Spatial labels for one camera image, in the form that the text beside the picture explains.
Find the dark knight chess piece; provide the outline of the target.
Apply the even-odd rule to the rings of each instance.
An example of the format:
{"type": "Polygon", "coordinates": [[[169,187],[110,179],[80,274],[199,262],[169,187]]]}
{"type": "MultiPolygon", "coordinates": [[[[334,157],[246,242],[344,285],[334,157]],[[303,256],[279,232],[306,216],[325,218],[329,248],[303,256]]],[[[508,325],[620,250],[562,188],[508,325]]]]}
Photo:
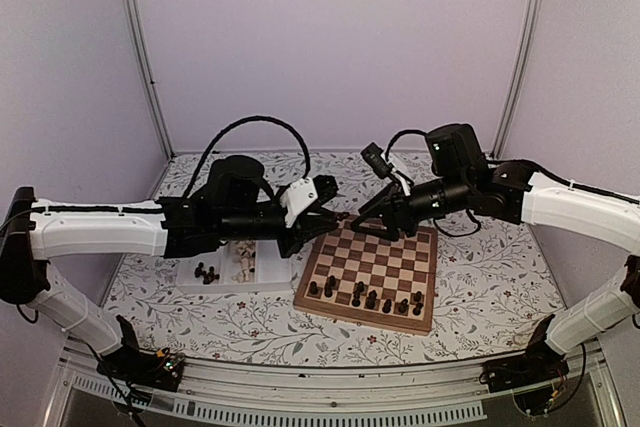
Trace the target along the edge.
{"type": "Polygon", "coordinates": [[[402,316],[406,315],[408,311],[408,307],[409,307],[409,301],[407,299],[403,299],[397,305],[397,313],[402,316]]]}

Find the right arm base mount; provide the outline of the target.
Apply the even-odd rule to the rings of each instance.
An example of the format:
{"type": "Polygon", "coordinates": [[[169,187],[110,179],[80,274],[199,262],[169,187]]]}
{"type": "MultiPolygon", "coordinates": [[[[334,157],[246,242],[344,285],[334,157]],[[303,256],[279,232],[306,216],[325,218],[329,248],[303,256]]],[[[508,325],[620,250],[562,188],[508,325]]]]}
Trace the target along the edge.
{"type": "Polygon", "coordinates": [[[565,355],[556,353],[545,343],[554,317],[551,314],[537,325],[523,353],[484,362],[478,377],[490,393],[546,383],[539,389],[515,396],[516,407],[529,416],[550,413],[566,385],[569,367],[565,355]]]}

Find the dark rook chess piece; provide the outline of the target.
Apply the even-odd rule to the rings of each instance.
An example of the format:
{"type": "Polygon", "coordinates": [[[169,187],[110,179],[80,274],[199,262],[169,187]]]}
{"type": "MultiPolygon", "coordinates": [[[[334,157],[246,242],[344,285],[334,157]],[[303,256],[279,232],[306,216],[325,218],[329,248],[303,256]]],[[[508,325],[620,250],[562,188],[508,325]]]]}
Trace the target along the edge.
{"type": "Polygon", "coordinates": [[[421,302],[417,303],[413,309],[413,314],[416,316],[419,316],[422,312],[423,307],[424,307],[423,303],[421,302]]]}

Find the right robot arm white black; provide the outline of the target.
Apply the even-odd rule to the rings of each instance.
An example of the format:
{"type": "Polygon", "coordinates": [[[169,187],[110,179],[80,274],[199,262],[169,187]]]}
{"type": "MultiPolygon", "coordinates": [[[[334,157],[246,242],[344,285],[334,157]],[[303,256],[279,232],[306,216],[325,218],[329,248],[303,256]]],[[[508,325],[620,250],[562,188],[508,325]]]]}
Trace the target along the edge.
{"type": "Polygon", "coordinates": [[[423,133],[434,180],[416,184],[375,143],[361,156],[388,185],[359,210],[356,232],[396,241],[419,224],[465,212],[512,224],[548,226],[618,246],[625,265],[573,307],[542,321],[517,362],[517,374],[537,383],[556,359],[639,312],[639,200],[561,178],[529,160],[490,161],[473,127],[453,123],[423,133]]]}

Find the white plastic compartment tray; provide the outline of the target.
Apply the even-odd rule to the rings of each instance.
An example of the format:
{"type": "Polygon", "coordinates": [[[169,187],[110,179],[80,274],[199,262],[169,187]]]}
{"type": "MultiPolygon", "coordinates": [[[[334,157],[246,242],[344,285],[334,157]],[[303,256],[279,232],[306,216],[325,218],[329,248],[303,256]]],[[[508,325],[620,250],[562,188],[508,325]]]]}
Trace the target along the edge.
{"type": "Polygon", "coordinates": [[[229,241],[215,252],[180,259],[176,287],[185,294],[235,294],[287,290],[291,261],[275,241],[229,241]]]}

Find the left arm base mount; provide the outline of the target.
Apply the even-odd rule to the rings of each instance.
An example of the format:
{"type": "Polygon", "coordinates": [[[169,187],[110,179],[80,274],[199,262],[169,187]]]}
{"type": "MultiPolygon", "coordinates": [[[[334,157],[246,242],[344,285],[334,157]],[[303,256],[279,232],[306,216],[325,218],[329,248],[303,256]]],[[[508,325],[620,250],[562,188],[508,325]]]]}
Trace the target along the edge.
{"type": "Polygon", "coordinates": [[[184,372],[185,355],[169,347],[153,353],[140,349],[133,326],[117,315],[121,331],[121,345],[113,353],[99,355],[97,372],[122,380],[128,385],[139,385],[168,392],[177,392],[184,372]]]}

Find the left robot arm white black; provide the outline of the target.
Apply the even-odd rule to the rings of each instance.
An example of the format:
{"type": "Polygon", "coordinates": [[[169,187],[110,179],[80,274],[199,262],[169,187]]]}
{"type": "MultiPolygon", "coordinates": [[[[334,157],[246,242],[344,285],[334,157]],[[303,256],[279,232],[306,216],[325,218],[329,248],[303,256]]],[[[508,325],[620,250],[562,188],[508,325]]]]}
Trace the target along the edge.
{"type": "Polygon", "coordinates": [[[337,193],[329,175],[303,176],[273,190],[264,166],[244,155],[214,161],[199,189],[134,204],[62,204],[21,187],[1,227],[1,299],[48,316],[126,380],[138,381],[149,362],[131,324],[67,283],[52,259],[110,253],[192,258],[237,240],[273,240],[289,258],[337,227],[340,214],[325,207],[337,193]]]}

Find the wooden chess board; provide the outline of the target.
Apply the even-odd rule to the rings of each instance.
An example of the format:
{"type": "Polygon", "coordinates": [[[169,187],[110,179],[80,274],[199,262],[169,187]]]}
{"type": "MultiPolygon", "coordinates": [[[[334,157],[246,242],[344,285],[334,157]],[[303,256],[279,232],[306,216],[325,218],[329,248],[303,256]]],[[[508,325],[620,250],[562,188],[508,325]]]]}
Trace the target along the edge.
{"type": "Polygon", "coordinates": [[[302,273],[293,306],[296,310],[368,327],[425,336],[432,330],[437,266],[437,231],[420,227],[414,237],[402,235],[397,241],[355,232],[350,220],[343,220],[333,232],[316,238],[302,273]],[[324,285],[334,275],[337,284],[331,297],[324,296],[324,285]],[[315,281],[317,295],[309,293],[315,281]],[[361,305],[351,305],[356,285],[362,281],[361,305]],[[376,310],[365,308],[369,291],[377,292],[376,310]],[[421,291],[424,304],[419,316],[412,294],[421,291]],[[390,299],[390,313],[383,313],[390,299]],[[397,305],[409,301],[407,314],[397,313],[397,305]]]}

